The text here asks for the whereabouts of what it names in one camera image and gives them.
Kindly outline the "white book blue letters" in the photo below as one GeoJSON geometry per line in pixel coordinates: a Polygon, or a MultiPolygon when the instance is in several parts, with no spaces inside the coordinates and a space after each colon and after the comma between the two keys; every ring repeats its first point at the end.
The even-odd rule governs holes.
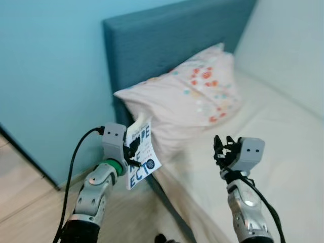
{"type": "Polygon", "coordinates": [[[161,167],[161,162],[155,155],[152,141],[152,118],[145,113],[140,113],[136,121],[127,129],[126,144],[130,141],[141,137],[141,143],[137,148],[136,157],[134,159],[139,166],[128,165],[127,168],[127,190],[136,187],[137,183],[143,181],[152,172],[157,171],[161,167]]]}

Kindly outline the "pink patterned pillow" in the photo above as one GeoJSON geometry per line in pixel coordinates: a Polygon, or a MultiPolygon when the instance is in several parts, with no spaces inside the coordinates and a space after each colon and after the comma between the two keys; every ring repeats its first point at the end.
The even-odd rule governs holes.
{"type": "Polygon", "coordinates": [[[153,148],[172,155],[203,131],[222,125],[241,109],[234,55],[217,44],[172,71],[115,91],[133,116],[152,118],[153,148]]]}

